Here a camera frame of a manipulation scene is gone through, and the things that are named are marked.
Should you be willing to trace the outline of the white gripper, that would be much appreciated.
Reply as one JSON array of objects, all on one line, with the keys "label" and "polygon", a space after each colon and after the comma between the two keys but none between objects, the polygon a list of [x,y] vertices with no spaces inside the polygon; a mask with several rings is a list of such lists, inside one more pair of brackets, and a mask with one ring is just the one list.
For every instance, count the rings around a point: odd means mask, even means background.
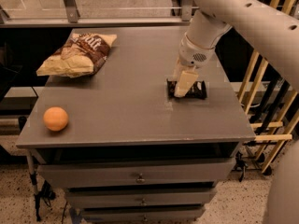
[{"label": "white gripper", "polygon": [[214,54],[215,44],[209,37],[190,35],[185,33],[179,43],[178,59],[174,68],[172,79],[177,81],[174,95],[184,97],[198,78],[198,73],[185,71],[188,66],[201,68],[209,62]]}]

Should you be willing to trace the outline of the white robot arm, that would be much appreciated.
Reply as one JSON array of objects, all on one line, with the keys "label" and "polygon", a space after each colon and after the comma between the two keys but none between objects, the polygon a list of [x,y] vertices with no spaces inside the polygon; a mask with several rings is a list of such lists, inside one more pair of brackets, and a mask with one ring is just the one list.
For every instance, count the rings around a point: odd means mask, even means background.
[{"label": "white robot arm", "polygon": [[[230,28],[299,90],[298,20],[257,0],[194,0],[199,9],[179,44],[175,95],[183,97]],[[263,224],[299,224],[299,143],[281,158],[272,180]]]}]

